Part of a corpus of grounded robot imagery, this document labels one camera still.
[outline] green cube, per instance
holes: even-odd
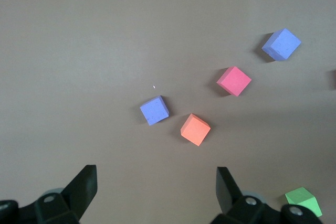
[[[299,205],[310,209],[317,217],[322,215],[321,209],[313,194],[308,192],[305,188],[300,187],[294,191],[286,193],[286,198],[289,204]]]

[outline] blue cube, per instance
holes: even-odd
[[[140,109],[149,125],[153,125],[169,116],[169,111],[161,96],[145,103]]]
[[[287,29],[276,31],[262,47],[275,60],[287,60],[301,41]]]

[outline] screw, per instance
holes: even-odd
[[[0,206],[0,211],[6,209],[8,206],[9,206],[8,203],[1,205]]]
[[[294,215],[298,215],[298,216],[302,216],[303,215],[303,212],[300,208],[298,207],[290,207],[289,208],[289,211],[294,214]]]
[[[44,203],[48,203],[48,202],[52,202],[55,199],[54,195],[48,196],[46,197],[43,202]]]
[[[249,205],[255,206],[257,204],[257,201],[253,198],[246,198],[245,199],[246,203],[248,203]]]

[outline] foam cube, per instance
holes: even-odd
[[[217,84],[237,97],[250,82],[251,78],[244,74],[239,68],[229,67],[217,81]]]
[[[140,109],[149,125],[153,125],[169,116],[169,111],[161,96],[146,102]]]
[[[287,60],[301,41],[286,28],[272,34],[262,50],[275,60]]]
[[[190,114],[181,128],[181,135],[199,146],[210,131],[210,126],[194,114]]]
[[[308,192],[305,188],[300,187],[294,191],[286,193],[286,198],[289,204],[299,205],[310,209],[317,217],[322,215],[321,209],[313,194]]]

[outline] tabletop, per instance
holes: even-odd
[[[210,223],[216,167],[276,210],[299,187],[336,216],[336,0],[0,0],[0,199],[20,206],[87,164],[82,224]],[[287,28],[286,61],[261,47]],[[216,81],[237,66],[240,96]],[[161,95],[170,116],[140,106]],[[211,130],[181,137],[193,113]]]

